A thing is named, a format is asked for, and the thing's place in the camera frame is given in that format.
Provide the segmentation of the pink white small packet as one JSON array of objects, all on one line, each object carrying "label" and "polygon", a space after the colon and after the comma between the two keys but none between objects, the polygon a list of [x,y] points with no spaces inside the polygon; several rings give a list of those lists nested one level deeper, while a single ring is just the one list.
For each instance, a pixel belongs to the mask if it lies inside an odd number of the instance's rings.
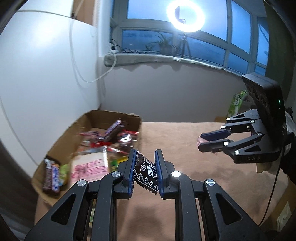
[{"label": "pink white small packet", "polygon": [[199,147],[201,144],[207,143],[207,142],[208,142],[208,140],[205,140],[204,138],[199,136],[198,139],[197,139],[197,147]]}]

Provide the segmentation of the black white patterned snack packet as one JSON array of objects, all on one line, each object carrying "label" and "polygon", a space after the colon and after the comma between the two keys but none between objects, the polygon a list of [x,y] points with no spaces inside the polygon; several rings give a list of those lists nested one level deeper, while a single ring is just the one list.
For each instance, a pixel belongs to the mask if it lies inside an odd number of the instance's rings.
[{"label": "black white patterned snack packet", "polygon": [[135,151],[135,166],[133,169],[135,182],[153,194],[159,191],[156,166],[138,150]]}]

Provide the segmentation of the pink bread bag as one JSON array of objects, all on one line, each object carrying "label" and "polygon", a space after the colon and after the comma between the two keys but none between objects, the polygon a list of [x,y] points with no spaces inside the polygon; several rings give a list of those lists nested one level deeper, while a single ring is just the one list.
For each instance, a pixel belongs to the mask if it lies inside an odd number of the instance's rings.
[{"label": "pink bread bag", "polygon": [[71,186],[81,179],[88,183],[101,180],[109,173],[107,154],[103,152],[78,155],[71,161]]}]

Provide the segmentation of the green white tissue pack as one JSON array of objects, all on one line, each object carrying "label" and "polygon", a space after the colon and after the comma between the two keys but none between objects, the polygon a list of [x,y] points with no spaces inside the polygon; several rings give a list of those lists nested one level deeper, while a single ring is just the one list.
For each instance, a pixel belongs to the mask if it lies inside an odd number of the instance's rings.
[{"label": "green white tissue pack", "polygon": [[232,101],[230,103],[228,112],[227,112],[227,117],[230,118],[232,116],[235,116],[238,114],[239,109],[241,108],[241,105],[245,98],[247,97],[247,91],[246,90],[241,90],[240,92],[236,93]]}]

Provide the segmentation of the green white snack pouch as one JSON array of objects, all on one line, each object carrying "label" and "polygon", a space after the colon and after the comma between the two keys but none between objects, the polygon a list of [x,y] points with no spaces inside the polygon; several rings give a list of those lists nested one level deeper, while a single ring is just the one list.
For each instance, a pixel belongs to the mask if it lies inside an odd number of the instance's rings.
[{"label": "green white snack pouch", "polygon": [[69,181],[69,164],[63,164],[59,168],[59,185],[65,186]]}]

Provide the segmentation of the dark chocolate bar in box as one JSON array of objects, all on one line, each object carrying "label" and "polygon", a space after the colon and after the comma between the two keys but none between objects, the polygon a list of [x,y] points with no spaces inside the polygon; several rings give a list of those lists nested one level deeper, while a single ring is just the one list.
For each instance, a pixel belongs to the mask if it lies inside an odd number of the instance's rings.
[{"label": "dark chocolate bar in box", "polygon": [[45,193],[51,192],[52,190],[52,161],[44,159],[45,163],[45,178],[43,183],[43,191]]}]

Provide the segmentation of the red blue candy bar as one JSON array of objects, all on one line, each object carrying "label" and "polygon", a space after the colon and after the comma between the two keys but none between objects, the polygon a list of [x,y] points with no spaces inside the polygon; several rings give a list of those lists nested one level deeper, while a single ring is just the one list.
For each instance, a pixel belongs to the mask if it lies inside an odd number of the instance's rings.
[{"label": "red blue candy bar", "polygon": [[59,194],[60,192],[60,172],[59,172],[59,165],[56,163],[52,163],[52,184],[51,190],[55,194]]}]

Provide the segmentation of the brown cardboard box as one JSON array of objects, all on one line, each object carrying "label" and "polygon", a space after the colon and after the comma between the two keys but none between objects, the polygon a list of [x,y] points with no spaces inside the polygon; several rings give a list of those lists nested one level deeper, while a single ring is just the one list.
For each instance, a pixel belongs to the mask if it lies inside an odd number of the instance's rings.
[{"label": "brown cardboard box", "polygon": [[[102,140],[104,133],[116,120],[125,121],[125,128],[110,142],[104,142]],[[128,156],[110,153],[107,151],[107,147],[117,142],[137,140],[133,147],[137,148],[141,125],[142,118],[135,114],[106,110],[92,110],[83,114],[65,130],[44,157],[44,159],[49,159],[52,163],[58,164],[59,167],[63,164],[69,164],[68,183],[65,186],[60,186],[59,194],[55,194],[53,191],[45,193],[43,191],[45,178],[45,163],[43,159],[33,175],[33,188],[48,206],[53,206],[72,187],[70,180],[71,161],[78,155],[98,152],[106,153],[109,172],[115,171],[119,163],[126,161]]]}]

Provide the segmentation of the red dates clear bag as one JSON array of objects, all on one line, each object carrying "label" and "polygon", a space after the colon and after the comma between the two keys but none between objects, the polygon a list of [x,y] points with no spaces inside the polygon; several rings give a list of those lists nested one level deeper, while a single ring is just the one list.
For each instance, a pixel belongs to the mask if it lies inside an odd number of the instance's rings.
[{"label": "red dates clear bag", "polygon": [[128,142],[117,142],[109,145],[107,147],[107,151],[114,154],[128,156],[130,153],[130,150],[134,147],[136,143],[137,143],[137,140],[131,140]]}]

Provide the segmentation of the brown Snickers bar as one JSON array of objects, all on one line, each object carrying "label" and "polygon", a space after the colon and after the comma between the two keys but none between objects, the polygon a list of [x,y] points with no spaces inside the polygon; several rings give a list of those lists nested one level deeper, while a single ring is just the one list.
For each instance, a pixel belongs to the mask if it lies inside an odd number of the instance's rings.
[{"label": "brown Snickers bar", "polygon": [[104,133],[103,141],[110,142],[119,132],[125,128],[126,122],[123,120],[116,120]]}]

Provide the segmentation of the potted spider plant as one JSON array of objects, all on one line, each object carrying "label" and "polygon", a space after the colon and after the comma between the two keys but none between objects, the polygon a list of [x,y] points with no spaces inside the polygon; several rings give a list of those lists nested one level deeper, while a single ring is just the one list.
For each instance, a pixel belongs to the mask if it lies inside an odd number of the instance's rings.
[{"label": "potted spider plant", "polygon": [[173,44],[173,37],[157,32],[156,40],[145,45],[147,51],[159,52],[161,55],[174,56],[176,46]]}]

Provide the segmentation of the grey windowsill cover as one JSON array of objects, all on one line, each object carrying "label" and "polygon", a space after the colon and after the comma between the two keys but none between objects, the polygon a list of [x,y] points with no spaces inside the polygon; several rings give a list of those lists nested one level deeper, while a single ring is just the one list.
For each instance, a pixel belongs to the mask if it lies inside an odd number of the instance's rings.
[{"label": "grey windowsill cover", "polygon": [[242,74],[235,72],[234,70],[229,70],[226,67],[221,67],[213,63],[207,63],[203,61],[184,59],[174,56],[158,55],[158,54],[133,54],[133,53],[115,53],[106,54],[104,56],[104,65],[106,67],[121,67],[128,65],[137,64],[171,64],[179,63],[191,66],[201,66],[207,67],[214,70],[221,70],[235,76],[241,77]]}]

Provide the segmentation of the white power strip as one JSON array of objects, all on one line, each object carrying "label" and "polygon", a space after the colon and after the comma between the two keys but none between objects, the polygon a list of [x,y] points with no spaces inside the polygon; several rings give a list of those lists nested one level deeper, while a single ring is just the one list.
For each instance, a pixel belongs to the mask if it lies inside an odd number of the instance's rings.
[{"label": "white power strip", "polygon": [[118,53],[118,49],[115,46],[111,47],[112,53]]}]

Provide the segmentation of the white cabinet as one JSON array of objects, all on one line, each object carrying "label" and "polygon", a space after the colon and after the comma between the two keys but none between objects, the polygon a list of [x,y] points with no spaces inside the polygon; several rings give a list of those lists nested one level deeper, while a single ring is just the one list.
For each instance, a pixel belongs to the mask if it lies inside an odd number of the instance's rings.
[{"label": "white cabinet", "polygon": [[82,114],[99,106],[96,28],[73,1],[27,1],[1,33],[1,142],[32,176]]}]

